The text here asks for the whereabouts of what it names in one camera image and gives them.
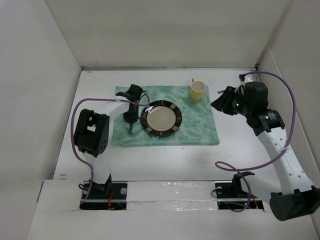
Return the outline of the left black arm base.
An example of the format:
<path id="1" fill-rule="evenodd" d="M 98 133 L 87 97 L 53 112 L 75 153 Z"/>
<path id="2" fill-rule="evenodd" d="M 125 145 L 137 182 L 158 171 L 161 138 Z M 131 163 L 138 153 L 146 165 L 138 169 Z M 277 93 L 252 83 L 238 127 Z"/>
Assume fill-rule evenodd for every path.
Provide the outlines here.
<path id="1" fill-rule="evenodd" d="M 113 181 L 105 188 L 102 184 L 93 183 L 88 198 L 82 203 L 89 189 L 89 182 L 85 181 L 80 187 L 82 196 L 79 208 L 81 210 L 126 210 L 128 183 Z"/>

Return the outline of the yellow mug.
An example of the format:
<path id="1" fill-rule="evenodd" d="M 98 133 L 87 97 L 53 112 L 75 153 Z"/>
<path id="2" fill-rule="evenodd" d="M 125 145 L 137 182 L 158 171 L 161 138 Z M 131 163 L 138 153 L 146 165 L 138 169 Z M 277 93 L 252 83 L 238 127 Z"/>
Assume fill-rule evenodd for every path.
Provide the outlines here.
<path id="1" fill-rule="evenodd" d="M 206 90 L 206 85 L 195 78 L 191 80 L 191 85 L 190 85 L 190 98 L 193 101 L 199 101 L 203 97 L 204 93 Z"/>

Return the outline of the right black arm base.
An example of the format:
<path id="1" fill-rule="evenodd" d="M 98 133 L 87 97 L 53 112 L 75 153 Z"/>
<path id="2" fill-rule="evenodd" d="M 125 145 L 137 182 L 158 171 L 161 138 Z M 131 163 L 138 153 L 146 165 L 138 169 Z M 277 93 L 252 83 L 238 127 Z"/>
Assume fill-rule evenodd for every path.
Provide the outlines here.
<path id="1" fill-rule="evenodd" d="M 246 210 L 265 210 L 263 202 L 251 196 L 248 202 L 248 193 L 242 190 L 241 179 L 249 175 L 254 175 L 252 172 L 244 172 L 235 174 L 232 180 L 216 181 L 215 189 L 211 191 L 211 196 L 217 200 L 218 210 L 230 210 L 239 212 L 243 208 Z"/>

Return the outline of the fork with green handle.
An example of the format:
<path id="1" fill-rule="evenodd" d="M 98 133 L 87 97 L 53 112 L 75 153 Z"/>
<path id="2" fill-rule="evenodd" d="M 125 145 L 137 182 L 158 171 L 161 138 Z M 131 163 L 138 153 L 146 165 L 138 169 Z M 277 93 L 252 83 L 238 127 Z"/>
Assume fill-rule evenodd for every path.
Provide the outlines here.
<path id="1" fill-rule="evenodd" d="M 129 124 L 128 134 L 129 134 L 129 135 L 132 135 L 132 134 L 133 134 L 133 123 L 130 123 L 130 124 Z"/>

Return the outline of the dark round plate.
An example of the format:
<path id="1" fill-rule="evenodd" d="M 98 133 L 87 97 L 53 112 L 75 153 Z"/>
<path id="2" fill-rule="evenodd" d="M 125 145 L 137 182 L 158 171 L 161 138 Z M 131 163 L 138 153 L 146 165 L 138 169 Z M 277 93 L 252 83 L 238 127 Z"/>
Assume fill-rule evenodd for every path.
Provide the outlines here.
<path id="1" fill-rule="evenodd" d="M 167 100 L 157 100 L 147 105 L 141 112 L 140 123 L 150 135 L 168 137 L 178 131 L 182 124 L 179 107 Z"/>

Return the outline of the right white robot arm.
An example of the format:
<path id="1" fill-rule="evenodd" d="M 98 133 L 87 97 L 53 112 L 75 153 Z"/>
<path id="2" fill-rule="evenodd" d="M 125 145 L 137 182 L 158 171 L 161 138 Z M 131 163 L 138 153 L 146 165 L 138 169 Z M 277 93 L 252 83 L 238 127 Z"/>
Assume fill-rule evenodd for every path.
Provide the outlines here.
<path id="1" fill-rule="evenodd" d="M 279 221 L 311 215 L 320 207 L 320 190 L 290 148 L 280 114 L 268 108 L 268 88 L 264 83 L 251 81 L 237 88 L 228 86 L 211 106 L 227 115 L 240 114 L 246 118 L 273 161 L 280 182 L 276 187 L 249 170 L 239 170 L 231 184 L 235 196 L 257 197 L 269 204 Z"/>

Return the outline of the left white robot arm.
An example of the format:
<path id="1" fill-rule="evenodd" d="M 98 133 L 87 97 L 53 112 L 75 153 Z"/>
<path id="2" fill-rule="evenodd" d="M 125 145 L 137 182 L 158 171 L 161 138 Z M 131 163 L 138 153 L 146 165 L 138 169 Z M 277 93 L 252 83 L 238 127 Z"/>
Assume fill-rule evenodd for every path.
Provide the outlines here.
<path id="1" fill-rule="evenodd" d="M 126 92 L 118 92 L 116 98 L 85 98 L 80 100 L 71 115 L 70 137 L 71 147 L 75 157 L 90 169 L 88 186 L 83 190 L 95 192 L 100 198 L 107 198 L 112 191 L 112 178 L 108 171 L 99 173 L 99 155 L 108 146 L 110 123 L 122 115 L 124 122 L 129 124 L 129 133 L 132 133 L 133 125 L 138 121 L 139 107 L 142 97 L 148 93 L 140 86 L 132 84 Z M 75 124 L 76 112 L 84 102 L 107 102 L 107 107 L 101 113 L 94 110 L 83 109 L 80 111 Z"/>

